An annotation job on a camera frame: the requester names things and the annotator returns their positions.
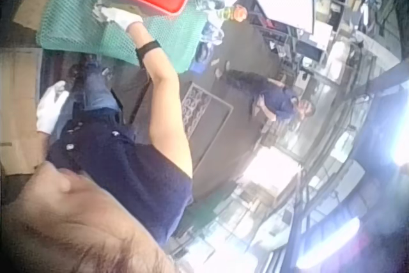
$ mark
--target cardboard box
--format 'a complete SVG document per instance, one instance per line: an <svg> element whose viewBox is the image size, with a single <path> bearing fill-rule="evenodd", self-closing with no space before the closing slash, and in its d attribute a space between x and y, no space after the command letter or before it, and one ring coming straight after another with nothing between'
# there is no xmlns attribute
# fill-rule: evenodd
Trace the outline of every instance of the cardboard box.
<svg viewBox="0 0 409 273"><path fill-rule="evenodd" d="M0 161L6 175L31 174L42 162L36 131L41 49L0 49Z"/></svg>

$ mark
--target bottle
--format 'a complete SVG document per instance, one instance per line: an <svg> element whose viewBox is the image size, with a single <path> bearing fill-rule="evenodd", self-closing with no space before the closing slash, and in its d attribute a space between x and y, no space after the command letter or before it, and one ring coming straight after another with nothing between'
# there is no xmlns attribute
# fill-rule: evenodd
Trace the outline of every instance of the bottle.
<svg viewBox="0 0 409 273"><path fill-rule="evenodd" d="M247 9L243 6L236 4L235 6L230 6L219 10L217 16L224 20L235 20L237 22L242 22L247 18Z"/></svg>

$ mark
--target black pants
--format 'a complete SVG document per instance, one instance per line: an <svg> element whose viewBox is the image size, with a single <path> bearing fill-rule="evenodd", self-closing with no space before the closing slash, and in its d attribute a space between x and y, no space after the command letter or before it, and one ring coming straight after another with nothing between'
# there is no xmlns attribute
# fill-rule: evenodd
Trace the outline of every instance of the black pants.
<svg viewBox="0 0 409 273"><path fill-rule="evenodd" d="M266 83L268 82L268 79L262 75L239 70L225 71L222 80L252 98L257 98L266 89Z"/></svg>

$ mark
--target jeans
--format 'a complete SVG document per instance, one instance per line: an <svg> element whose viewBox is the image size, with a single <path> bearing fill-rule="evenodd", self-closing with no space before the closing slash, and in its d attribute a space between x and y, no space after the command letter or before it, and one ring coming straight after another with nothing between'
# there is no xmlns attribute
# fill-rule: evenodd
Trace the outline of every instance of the jeans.
<svg viewBox="0 0 409 273"><path fill-rule="evenodd" d="M105 77L96 62L90 62L84 68L84 86L70 93L59 115L50 143L57 141L66 123L73 119L75 104L82 105L82 111L92 111L102 108L120 111L118 103L105 84Z"/></svg>

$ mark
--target navy shirt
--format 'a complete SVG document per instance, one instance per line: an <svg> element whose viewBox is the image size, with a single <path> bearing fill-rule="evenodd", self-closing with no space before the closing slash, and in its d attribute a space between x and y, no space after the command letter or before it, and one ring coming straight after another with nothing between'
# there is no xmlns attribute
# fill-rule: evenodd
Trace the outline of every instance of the navy shirt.
<svg viewBox="0 0 409 273"><path fill-rule="evenodd" d="M164 244L191 201L192 180L152 145L134 144L115 113L88 111L69 121L47 160L87 172Z"/></svg>
<svg viewBox="0 0 409 273"><path fill-rule="evenodd" d="M293 90L265 82L259 94L264 96L267 109L277 115L278 119L286 120L294 116L296 110L291 100L297 98L297 95Z"/></svg>

